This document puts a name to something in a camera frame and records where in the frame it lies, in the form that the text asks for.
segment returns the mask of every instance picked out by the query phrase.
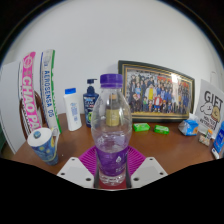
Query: tabletop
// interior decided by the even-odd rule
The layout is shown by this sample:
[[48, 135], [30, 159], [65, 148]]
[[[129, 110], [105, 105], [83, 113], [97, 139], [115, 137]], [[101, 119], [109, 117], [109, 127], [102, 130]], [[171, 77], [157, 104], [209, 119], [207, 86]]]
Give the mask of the tabletop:
[[[12, 160], [34, 165], [57, 175], [70, 157], [79, 157], [94, 146], [91, 128], [86, 126], [84, 114], [81, 114], [81, 128], [75, 131], [68, 130], [65, 113], [59, 114], [58, 117], [62, 129], [58, 140], [58, 164], [47, 165], [27, 142], [19, 148]], [[154, 157], [168, 175], [190, 165], [214, 160], [211, 153], [213, 142], [210, 141], [209, 146], [200, 143], [200, 133], [197, 136], [184, 136], [178, 129], [179, 123], [176, 122], [148, 124], [149, 131], [135, 132], [133, 129], [129, 145], [145, 157]], [[157, 124], [167, 126], [170, 130], [169, 134], [155, 133], [153, 129]]]

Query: plastic bottle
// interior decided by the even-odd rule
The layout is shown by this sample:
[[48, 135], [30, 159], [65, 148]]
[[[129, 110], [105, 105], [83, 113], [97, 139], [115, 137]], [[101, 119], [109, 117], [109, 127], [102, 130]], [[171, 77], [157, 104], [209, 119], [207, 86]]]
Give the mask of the plastic bottle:
[[68, 130], [75, 131], [82, 126], [76, 88], [65, 90], [64, 104], [66, 109]]
[[94, 83], [94, 80], [97, 80], [97, 79], [87, 79], [87, 84], [89, 84], [89, 87], [87, 88], [87, 93], [83, 94], [83, 105], [84, 105], [84, 112], [85, 112], [87, 127], [91, 127], [91, 117], [92, 117], [93, 107], [96, 103], [96, 100], [99, 97], [99, 94], [95, 93], [94, 87], [91, 86], [91, 84]]
[[224, 121], [221, 124], [221, 127], [216, 135], [216, 138], [213, 144], [217, 153], [220, 153], [220, 151], [222, 150], [223, 144], [224, 144]]
[[103, 74], [100, 83], [102, 92], [93, 108], [91, 132], [96, 145], [100, 182], [110, 188], [125, 181], [132, 116], [121, 92], [122, 75]]

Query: cup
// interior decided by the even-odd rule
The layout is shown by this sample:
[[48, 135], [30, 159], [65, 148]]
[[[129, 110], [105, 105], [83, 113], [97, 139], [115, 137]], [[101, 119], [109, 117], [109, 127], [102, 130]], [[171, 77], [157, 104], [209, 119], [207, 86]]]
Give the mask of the cup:
[[[57, 133], [55, 142], [53, 132]], [[30, 133], [27, 143], [45, 163], [53, 166], [58, 163], [57, 143], [59, 134], [57, 127], [52, 129], [39, 128]]]

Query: framed photo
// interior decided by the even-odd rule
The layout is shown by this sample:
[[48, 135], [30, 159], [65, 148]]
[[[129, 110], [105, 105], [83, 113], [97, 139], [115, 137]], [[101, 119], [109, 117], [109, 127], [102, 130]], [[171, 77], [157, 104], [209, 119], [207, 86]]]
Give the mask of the framed photo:
[[195, 80], [152, 64], [118, 61], [133, 121], [181, 122], [193, 113]]

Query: pink mat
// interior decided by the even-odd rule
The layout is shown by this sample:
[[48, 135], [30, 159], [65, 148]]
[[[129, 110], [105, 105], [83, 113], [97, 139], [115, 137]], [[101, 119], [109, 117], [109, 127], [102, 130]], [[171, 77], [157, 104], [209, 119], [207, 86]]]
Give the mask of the pink mat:
[[[145, 156], [142, 155], [137, 149], [129, 146], [128, 155], [127, 155], [127, 167], [129, 175], [131, 175], [138, 169], [138, 167], [145, 160]], [[95, 176], [97, 170], [97, 158], [95, 146], [90, 149], [87, 149], [80, 157], [79, 160], [83, 165], [89, 170], [89, 172]]]

